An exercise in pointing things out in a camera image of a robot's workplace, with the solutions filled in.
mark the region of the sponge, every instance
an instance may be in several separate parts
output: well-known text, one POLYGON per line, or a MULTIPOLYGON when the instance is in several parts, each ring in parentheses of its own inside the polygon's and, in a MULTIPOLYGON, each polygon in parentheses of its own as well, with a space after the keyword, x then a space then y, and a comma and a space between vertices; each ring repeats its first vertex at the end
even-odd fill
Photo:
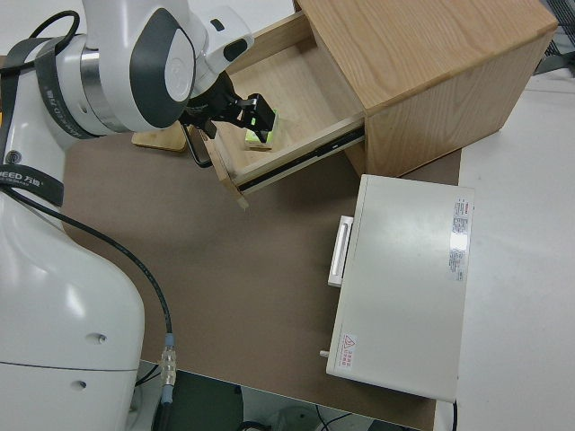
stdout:
POLYGON ((248 130, 245 133, 245 144, 248 146, 248 148, 254 150, 270 150, 273 147, 273 135, 276 126, 278 125, 278 112, 276 110, 273 112, 276 114, 276 118, 273 120, 273 127, 268 132, 268 138, 266 139, 266 142, 260 142, 260 139, 255 135, 255 133, 251 130, 248 130))

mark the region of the box handle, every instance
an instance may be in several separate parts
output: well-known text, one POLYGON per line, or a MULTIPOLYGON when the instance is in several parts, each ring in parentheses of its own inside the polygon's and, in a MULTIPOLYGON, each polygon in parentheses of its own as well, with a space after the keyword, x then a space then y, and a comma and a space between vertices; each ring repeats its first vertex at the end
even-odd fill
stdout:
POLYGON ((330 276, 327 284, 334 287, 341 287, 343 281, 343 271, 345 269, 345 260, 348 255, 349 236, 351 235, 351 226, 353 217, 341 216, 338 235, 333 248, 332 266, 330 267, 330 276))

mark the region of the warning label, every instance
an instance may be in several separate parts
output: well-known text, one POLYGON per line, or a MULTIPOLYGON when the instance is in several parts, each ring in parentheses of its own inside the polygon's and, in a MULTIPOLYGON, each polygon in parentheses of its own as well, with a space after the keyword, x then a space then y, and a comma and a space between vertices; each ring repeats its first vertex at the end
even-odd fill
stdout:
POLYGON ((341 334, 339 368, 351 369, 353 366, 353 352, 358 344, 358 337, 351 334, 341 334))

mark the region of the metal handle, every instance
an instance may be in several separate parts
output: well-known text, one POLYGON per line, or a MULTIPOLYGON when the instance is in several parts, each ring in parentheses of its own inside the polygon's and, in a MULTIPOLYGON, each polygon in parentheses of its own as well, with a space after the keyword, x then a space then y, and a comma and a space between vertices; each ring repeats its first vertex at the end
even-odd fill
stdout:
POLYGON ((334 287, 341 287, 343 280, 343 271, 345 269, 345 260, 348 255, 349 236, 351 235, 351 226, 353 217, 341 216, 338 236, 333 248, 332 266, 330 267, 330 276, 327 284, 334 287))
POLYGON ((180 126, 183 135, 186 137, 186 143, 188 144, 188 148, 190 149, 191 156, 193 157, 194 162, 196 162, 196 164, 200 168, 209 168, 212 165, 211 159, 208 158, 207 160, 203 161, 199 159, 198 149, 192 142, 192 138, 190 136, 190 133, 188 132, 188 128, 186 128, 182 123, 180 123, 180 126))

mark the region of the wooden cabinet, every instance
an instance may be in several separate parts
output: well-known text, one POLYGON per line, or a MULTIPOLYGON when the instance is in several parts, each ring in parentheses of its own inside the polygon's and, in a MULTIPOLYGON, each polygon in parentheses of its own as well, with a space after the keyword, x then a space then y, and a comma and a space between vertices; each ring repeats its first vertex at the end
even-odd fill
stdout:
POLYGON ((207 142, 241 202, 345 148, 358 173, 399 176, 499 130, 557 25, 538 0, 299 6, 229 70, 240 95, 278 110, 273 149, 248 149, 222 123, 207 142))

